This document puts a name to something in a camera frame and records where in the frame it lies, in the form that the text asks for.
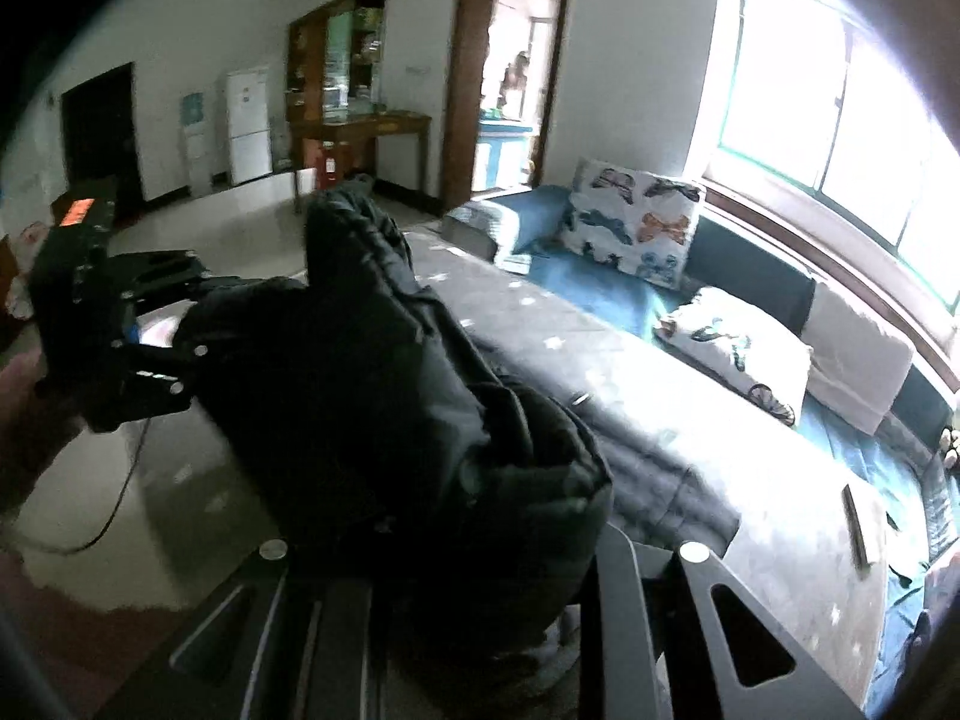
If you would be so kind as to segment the person's left hand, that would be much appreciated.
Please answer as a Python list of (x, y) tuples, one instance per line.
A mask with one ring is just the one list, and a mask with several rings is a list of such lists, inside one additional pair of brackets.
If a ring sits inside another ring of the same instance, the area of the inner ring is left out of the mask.
[(0, 379), (0, 429), (3, 439), (43, 424), (46, 413), (37, 385), (45, 373), (41, 349), (13, 356), (3, 367)]

